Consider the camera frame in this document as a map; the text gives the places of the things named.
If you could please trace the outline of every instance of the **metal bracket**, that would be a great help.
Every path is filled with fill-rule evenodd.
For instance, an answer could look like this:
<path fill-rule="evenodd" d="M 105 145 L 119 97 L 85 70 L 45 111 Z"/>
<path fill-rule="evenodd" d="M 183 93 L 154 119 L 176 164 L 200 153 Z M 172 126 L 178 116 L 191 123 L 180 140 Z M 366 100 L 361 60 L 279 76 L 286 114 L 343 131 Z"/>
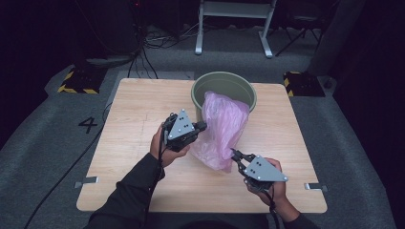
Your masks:
<path fill-rule="evenodd" d="M 326 185 L 321 185 L 320 183 L 304 183 L 304 187 L 306 190 L 328 191 L 328 187 Z"/>
<path fill-rule="evenodd" d="M 288 181 L 288 178 L 261 156 L 253 158 L 245 174 L 259 181 Z"/>
<path fill-rule="evenodd" d="M 168 139 L 175 139 L 179 136 L 186 135 L 190 132 L 194 131 L 194 126 L 191 123 L 190 119 L 188 118 L 185 109 L 181 109 L 178 114 L 178 117 L 173 125 L 172 130 L 170 131 Z"/>
<path fill-rule="evenodd" d="M 80 188 L 85 183 L 98 183 L 98 177 L 85 177 L 81 182 L 75 182 L 74 188 Z"/>

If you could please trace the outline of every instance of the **metal stand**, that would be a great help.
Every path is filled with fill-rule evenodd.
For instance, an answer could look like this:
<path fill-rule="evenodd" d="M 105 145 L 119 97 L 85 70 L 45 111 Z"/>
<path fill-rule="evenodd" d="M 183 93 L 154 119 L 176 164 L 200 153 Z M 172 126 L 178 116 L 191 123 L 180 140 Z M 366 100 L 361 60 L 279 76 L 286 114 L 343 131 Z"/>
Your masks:
<path fill-rule="evenodd" d="M 270 4 L 249 4 L 249 3 L 227 3 L 227 2 L 200 2 L 199 33 L 197 35 L 196 54 L 203 53 L 203 17 L 206 16 L 228 16 L 265 18 L 265 29 L 259 31 L 259 37 L 267 58 L 273 56 L 266 39 L 268 27 L 274 13 L 277 0 L 271 0 Z"/>

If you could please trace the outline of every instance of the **black cable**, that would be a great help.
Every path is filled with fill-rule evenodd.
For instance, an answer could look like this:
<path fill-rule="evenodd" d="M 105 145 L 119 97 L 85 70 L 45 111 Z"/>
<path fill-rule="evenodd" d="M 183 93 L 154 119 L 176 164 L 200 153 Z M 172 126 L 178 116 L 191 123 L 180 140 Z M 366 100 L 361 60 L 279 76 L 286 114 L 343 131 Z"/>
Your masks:
<path fill-rule="evenodd" d="M 114 54 L 137 54 L 140 51 L 140 46 L 142 43 L 143 39 L 139 40 L 139 44 L 137 46 L 137 48 L 132 51 L 132 52 L 117 52 L 114 51 L 113 49 L 110 49 L 102 40 L 101 38 L 98 36 L 98 34 L 96 33 L 95 29 L 93 28 L 92 23 L 90 22 L 89 18 L 87 18 L 86 13 L 84 13 L 84 10 L 81 8 L 80 4 L 77 2 L 77 0 L 75 0 L 75 3 L 78 7 L 78 9 L 80 10 L 81 14 L 83 15 L 84 19 L 86 20 L 86 23 L 88 24 L 88 26 L 90 27 L 90 30 L 93 32 L 93 34 L 95 35 L 96 39 L 98 40 L 98 42 L 100 42 L 100 44 L 108 51 L 114 53 Z"/>
<path fill-rule="evenodd" d="M 152 186 L 151 186 L 150 189 L 149 189 L 150 199 L 149 199 L 149 204 L 148 204 L 148 206 L 147 206 L 146 209 L 145 209 L 145 223 L 146 223 L 146 221 L 148 220 L 149 207 L 150 207 L 150 202 L 151 202 L 151 200 L 152 200 L 153 193 L 154 193 L 154 191 L 155 191 L 156 186 L 158 185 L 158 182 L 159 182 L 159 180 L 160 180 L 161 174 L 162 174 L 162 172 L 163 172 L 163 165 L 162 165 L 163 160 L 162 160 L 162 156 L 163 156 L 163 152 L 164 152 L 166 149 L 164 149 L 164 150 L 162 151 L 161 148 L 162 148 L 162 145 L 163 145 L 164 132 L 165 132 L 165 130 L 166 130 L 165 127 L 162 126 L 162 129 L 161 129 L 161 132 L 160 132 L 160 142 L 159 142 L 159 151 L 158 151 L 158 166 L 157 166 L 157 168 L 156 168 L 156 171 L 157 171 L 157 172 L 156 172 L 155 180 L 154 180 Z"/>
<path fill-rule="evenodd" d="M 129 78 L 129 75 L 131 74 L 132 65 L 134 64 L 134 61 L 135 61 L 135 60 L 136 60 L 136 58 L 134 58 L 134 59 L 132 60 L 131 65 L 129 66 L 127 78 Z"/>
<path fill-rule="evenodd" d="M 155 69 L 154 69 L 153 66 L 151 65 L 151 62 L 149 62 L 149 59 L 148 59 L 148 57 L 146 56 L 145 48 L 142 47 L 142 50 L 143 50 L 143 55 L 145 56 L 146 61 L 148 62 L 149 66 L 151 67 L 151 69 L 152 69 L 153 72 L 155 73 L 156 79 L 159 79 L 159 78 L 158 78 L 158 74 L 156 73 Z"/>
<path fill-rule="evenodd" d="M 276 229 L 280 229 L 280 222 L 279 222 L 279 220 L 278 220 L 278 218 L 277 218 L 277 214 L 276 214 L 276 211 L 275 211 L 275 209 L 276 209 L 276 203 L 275 203 L 274 200 L 273 200 L 273 197 L 274 197 L 274 187 L 272 188 L 272 190 L 273 190 L 273 193 L 272 193 L 271 196 L 270 196 L 270 194 L 269 194 L 266 190 L 262 191 L 262 193 L 264 193 L 264 194 L 266 195 L 266 197 L 270 200 L 269 211 L 270 211 L 271 215 L 273 216 L 274 222 L 276 223 Z"/>
<path fill-rule="evenodd" d="M 140 78 L 140 75 L 138 73 L 137 59 L 135 59 L 135 72 L 137 72 L 138 78 Z"/>
<path fill-rule="evenodd" d="M 152 79 L 151 76 L 149 75 L 148 69 L 146 69 L 145 63 L 143 63 L 143 57 L 142 57 L 142 55 L 140 54 L 139 57 L 140 57 L 140 59 L 142 60 L 143 69 L 146 71 L 146 74 L 148 75 L 148 77 L 149 77 L 150 79 Z"/>
<path fill-rule="evenodd" d="M 104 128 L 104 125 L 101 127 L 101 129 L 98 131 L 96 134 L 95 138 L 93 138 L 92 142 L 87 146 L 87 148 L 83 151 L 83 153 L 80 155 L 80 157 L 71 165 L 71 167 L 65 172 L 65 174 L 59 179 L 59 181 L 52 187 L 52 189 L 47 193 L 46 196 L 42 198 L 42 200 L 39 202 L 38 205 L 36 205 L 35 210 L 32 212 L 30 218 L 28 219 L 26 225 L 24 226 L 24 229 L 27 229 L 28 226 L 30 225 L 33 217 L 35 216 L 36 212 L 39 210 L 39 208 L 42 206 L 42 204 L 45 202 L 45 200 L 51 195 L 51 193 L 54 191 L 54 189 L 63 181 L 63 179 L 72 171 L 72 169 L 75 167 L 75 165 L 78 163 L 79 160 L 81 160 L 84 155 L 87 153 L 87 151 L 92 147 L 92 145 L 95 143 L 95 141 L 98 139 L 99 135 L 101 134 L 102 130 Z"/>

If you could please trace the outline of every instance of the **gray carpet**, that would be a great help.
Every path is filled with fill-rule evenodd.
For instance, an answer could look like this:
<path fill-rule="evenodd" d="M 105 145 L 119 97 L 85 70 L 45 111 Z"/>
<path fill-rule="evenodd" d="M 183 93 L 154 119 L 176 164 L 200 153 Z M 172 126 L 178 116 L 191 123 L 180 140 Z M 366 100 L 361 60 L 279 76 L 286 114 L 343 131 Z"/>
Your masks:
<path fill-rule="evenodd" d="M 147 57 L 158 74 L 171 78 L 187 80 L 172 72 L 193 73 L 198 78 L 225 71 L 250 82 L 283 83 L 284 72 L 307 68 L 315 48 L 308 34 L 279 57 L 267 59 L 257 28 L 207 32 L 200 56 L 194 54 L 195 40 L 191 37 L 169 49 L 147 49 Z M 284 31 L 276 31 L 269 40 L 273 52 L 288 42 Z M 140 61 L 137 63 L 138 73 L 134 66 L 130 77 L 139 77 L 140 72 L 147 77 L 146 71 L 154 75 L 149 67 L 144 69 Z M 27 117 L 0 152 L 0 228 L 23 228 L 41 199 L 82 155 L 101 129 L 103 111 L 129 65 L 110 69 L 100 94 L 59 94 L 57 88 L 71 66 L 52 78 L 46 87 L 49 98 Z M 395 228 L 378 175 L 331 96 L 333 89 L 325 92 L 326 97 L 290 99 L 316 174 L 330 189 L 325 193 L 328 212 L 307 216 L 322 228 Z M 86 128 L 78 123 L 91 116 L 97 126 L 86 134 Z M 82 228 L 86 224 L 91 213 L 76 209 L 80 190 L 74 189 L 74 183 L 86 176 L 96 143 L 49 195 L 29 228 Z"/>

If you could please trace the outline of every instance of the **person's left hand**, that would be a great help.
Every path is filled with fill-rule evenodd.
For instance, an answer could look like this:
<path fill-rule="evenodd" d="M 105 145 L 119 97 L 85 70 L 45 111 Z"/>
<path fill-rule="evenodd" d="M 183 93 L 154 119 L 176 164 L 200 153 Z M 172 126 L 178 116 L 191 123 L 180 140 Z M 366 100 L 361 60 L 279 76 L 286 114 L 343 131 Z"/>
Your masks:
<path fill-rule="evenodd" d="M 156 159 L 159 159 L 159 144 L 160 144 L 160 133 L 161 133 L 161 126 L 159 126 L 158 131 L 153 135 L 152 137 L 152 142 L 151 142 L 151 148 L 150 148 L 150 154 L 154 156 Z M 162 159 L 162 166 L 166 167 L 169 164 L 171 164 L 176 158 L 185 156 L 190 149 L 190 145 L 187 145 L 186 147 L 182 148 L 179 152 L 174 152 L 171 150 L 164 150 L 166 146 L 164 143 L 161 145 L 161 149 L 164 151 L 161 159 Z"/>

